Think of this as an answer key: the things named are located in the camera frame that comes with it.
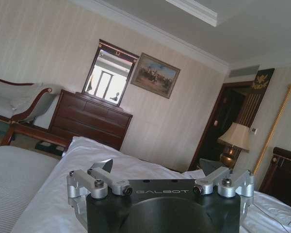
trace mirror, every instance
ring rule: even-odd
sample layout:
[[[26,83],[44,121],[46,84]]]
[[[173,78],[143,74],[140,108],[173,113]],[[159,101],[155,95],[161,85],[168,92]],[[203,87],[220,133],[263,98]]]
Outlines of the mirror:
[[[119,106],[138,58],[100,40],[82,93]]]

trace ceiling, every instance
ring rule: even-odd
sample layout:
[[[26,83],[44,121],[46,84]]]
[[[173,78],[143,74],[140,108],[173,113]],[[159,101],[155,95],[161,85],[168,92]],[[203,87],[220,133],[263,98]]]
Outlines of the ceiling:
[[[291,48],[291,0],[195,1],[218,13],[216,27],[166,0],[104,0],[228,63]]]

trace white pillow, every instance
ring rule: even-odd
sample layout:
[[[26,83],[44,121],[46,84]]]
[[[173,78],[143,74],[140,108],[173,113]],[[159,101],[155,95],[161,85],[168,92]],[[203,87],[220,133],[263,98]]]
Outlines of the white pillow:
[[[10,101],[13,111],[29,102],[34,95],[37,95],[37,91],[43,85],[43,83],[35,83],[28,88],[28,91],[22,94],[18,98],[14,98]]]

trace framed painting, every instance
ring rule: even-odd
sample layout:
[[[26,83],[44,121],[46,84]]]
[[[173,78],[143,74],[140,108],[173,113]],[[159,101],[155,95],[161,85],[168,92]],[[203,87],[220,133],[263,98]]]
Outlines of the framed painting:
[[[169,99],[180,69],[141,53],[131,84]]]

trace white bedding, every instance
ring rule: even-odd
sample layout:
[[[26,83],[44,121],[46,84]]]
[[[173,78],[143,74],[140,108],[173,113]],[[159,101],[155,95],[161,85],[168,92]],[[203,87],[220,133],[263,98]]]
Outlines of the white bedding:
[[[29,150],[0,147],[0,233],[11,232],[57,163]]]
[[[113,159],[111,173],[123,179],[191,179],[205,177],[202,170],[180,174],[157,164],[141,161],[84,137],[74,137],[65,156],[25,209],[13,233],[85,233],[67,203],[66,176],[86,171],[94,162]]]
[[[66,153],[25,209],[13,233],[85,233],[74,210],[67,203],[66,175],[71,170],[86,171],[94,162],[113,158],[112,174],[123,179],[202,178],[201,170],[180,174],[160,165],[124,155],[96,141],[74,137]],[[255,192],[255,205],[240,228],[242,233],[291,233],[291,208],[265,194]]]

